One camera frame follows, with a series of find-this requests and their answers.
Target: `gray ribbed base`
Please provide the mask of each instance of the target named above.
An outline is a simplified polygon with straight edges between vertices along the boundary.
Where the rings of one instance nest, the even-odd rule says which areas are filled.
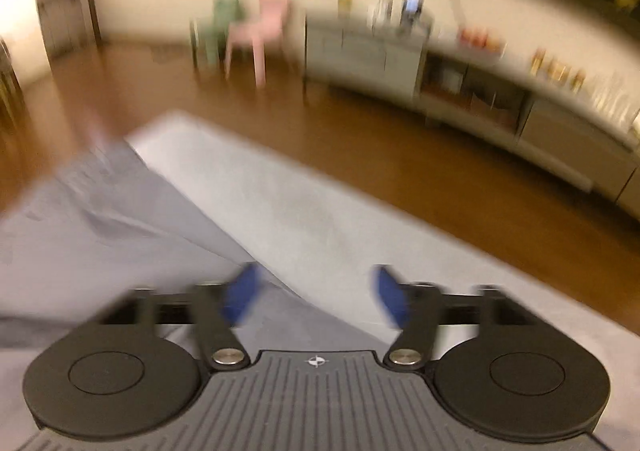
[[[263,352],[251,368],[212,377],[181,417],[145,435],[87,443],[41,431],[24,451],[596,451],[588,435],[517,444],[453,419],[424,381],[370,352]]]

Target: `pink chair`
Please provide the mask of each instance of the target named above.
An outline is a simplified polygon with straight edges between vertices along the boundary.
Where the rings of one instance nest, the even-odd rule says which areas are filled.
[[[289,14],[290,0],[260,0],[260,18],[254,21],[232,23],[229,25],[226,40],[225,74],[229,78],[231,56],[235,46],[254,48],[255,85],[264,86],[264,44],[280,42],[282,28]]]

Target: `white sheet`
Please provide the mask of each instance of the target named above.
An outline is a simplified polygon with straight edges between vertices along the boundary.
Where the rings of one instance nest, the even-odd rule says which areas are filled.
[[[373,265],[456,293],[504,287],[601,360],[612,393],[596,435],[619,451],[640,449],[638,336],[416,218],[185,114],[169,114],[130,143],[286,285],[385,341],[396,333],[373,294]],[[442,351],[466,337],[450,332]]]

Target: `plastic chair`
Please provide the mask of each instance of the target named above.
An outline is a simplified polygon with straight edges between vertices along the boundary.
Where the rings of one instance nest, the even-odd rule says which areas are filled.
[[[251,46],[254,49],[255,85],[264,86],[264,45],[280,41],[282,45],[283,27],[289,14],[290,0],[260,0],[260,18],[244,23],[229,25],[226,40],[225,73],[229,78],[231,57],[236,46]]]
[[[239,0],[214,0],[213,16],[191,21],[191,52],[193,65],[198,67],[199,47],[204,46],[207,63],[217,66],[220,48],[226,42],[229,25],[244,19],[244,9]]]

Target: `green chair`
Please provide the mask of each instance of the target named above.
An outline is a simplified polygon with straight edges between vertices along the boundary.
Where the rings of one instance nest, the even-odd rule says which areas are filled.
[[[220,50],[226,45],[229,25],[235,21],[242,21],[244,16],[240,0],[214,0],[212,17],[191,21],[191,53],[196,68],[200,50],[204,50],[208,65],[218,66]]]

